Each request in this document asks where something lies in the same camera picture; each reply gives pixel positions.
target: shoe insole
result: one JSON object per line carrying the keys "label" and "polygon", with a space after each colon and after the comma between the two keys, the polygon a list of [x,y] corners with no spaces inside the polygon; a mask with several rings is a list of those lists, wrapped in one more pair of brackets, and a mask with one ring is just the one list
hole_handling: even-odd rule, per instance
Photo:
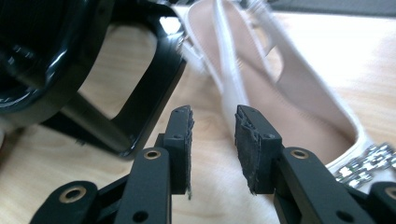
{"label": "shoe insole", "polygon": [[[215,68],[219,78],[221,65],[219,44],[214,26],[214,1],[202,0],[190,8],[187,22],[202,53]],[[260,110],[280,133],[285,147],[302,147],[313,151],[327,164],[348,150],[355,139],[347,138],[336,127],[292,103],[276,88],[265,69],[251,30],[238,9],[224,1],[236,56],[249,106]]]}

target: screw hole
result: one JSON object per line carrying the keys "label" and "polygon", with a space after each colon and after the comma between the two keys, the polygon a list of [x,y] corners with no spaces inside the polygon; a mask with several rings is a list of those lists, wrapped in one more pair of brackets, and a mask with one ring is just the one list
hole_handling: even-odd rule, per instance
{"label": "screw hole", "polygon": [[345,221],[345,222],[353,222],[354,218],[352,215],[350,215],[347,212],[343,212],[343,211],[337,211],[335,213],[341,220]]}
{"label": "screw hole", "polygon": [[291,155],[297,159],[307,159],[309,157],[308,153],[301,150],[293,150]]}
{"label": "screw hole", "polygon": [[161,156],[161,152],[157,150],[150,150],[145,153],[145,158],[148,160],[155,160]]}
{"label": "screw hole", "polygon": [[87,193],[87,190],[82,186],[74,186],[70,189],[66,189],[61,196],[59,201],[61,203],[74,203],[80,200]]}
{"label": "screw hole", "polygon": [[149,218],[149,214],[145,211],[136,212],[133,216],[133,221],[137,223],[142,223]]}

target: white sandal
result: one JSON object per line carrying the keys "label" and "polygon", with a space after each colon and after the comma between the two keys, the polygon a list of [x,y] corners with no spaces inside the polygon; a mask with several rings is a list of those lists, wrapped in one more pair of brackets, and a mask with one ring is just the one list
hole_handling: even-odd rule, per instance
{"label": "white sandal", "polygon": [[[254,32],[248,14],[227,0],[201,0],[182,16],[189,37],[182,53],[190,65],[214,78],[232,134],[236,106],[255,107],[277,129],[285,147],[313,151],[340,181],[352,187],[372,179],[365,167],[372,159],[364,154],[367,148],[375,153],[385,149],[387,163],[396,159],[388,146],[370,147],[373,142],[352,110],[305,62],[271,9],[252,0],[249,12],[267,35],[266,46]],[[275,48],[283,61],[277,80],[266,58]],[[361,169],[353,173],[345,164],[358,157],[352,166],[356,168],[358,161]],[[394,174],[388,169],[375,179],[394,181]]]}

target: wooden table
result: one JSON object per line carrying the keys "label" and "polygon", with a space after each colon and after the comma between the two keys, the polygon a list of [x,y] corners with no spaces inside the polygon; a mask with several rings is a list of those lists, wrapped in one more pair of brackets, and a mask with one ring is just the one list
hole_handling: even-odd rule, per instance
{"label": "wooden table", "polygon": [[[396,146],[396,20],[276,14],[319,74],[354,109],[377,143]],[[81,92],[110,117],[132,91],[154,52],[142,27],[110,29]],[[210,77],[187,66],[147,147],[163,133],[170,111],[191,105],[192,199],[173,197],[174,223],[274,223],[266,196],[252,196]],[[32,126],[9,134],[0,152],[0,223],[27,223],[49,194],[74,180],[101,188],[127,175],[132,162]]]}

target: shoe strap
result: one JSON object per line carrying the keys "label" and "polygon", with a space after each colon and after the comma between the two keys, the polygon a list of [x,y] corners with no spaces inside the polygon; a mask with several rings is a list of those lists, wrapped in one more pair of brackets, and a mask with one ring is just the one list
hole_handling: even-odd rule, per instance
{"label": "shoe strap", "polygon": [[198,72],[200,75],[208,74],[204,57],[199,52],[197,52],[195,47],[190,43],[187,36],[185,36],[182,40],[180,53],[183,58],[189,62],[189,65],[194,71]]}

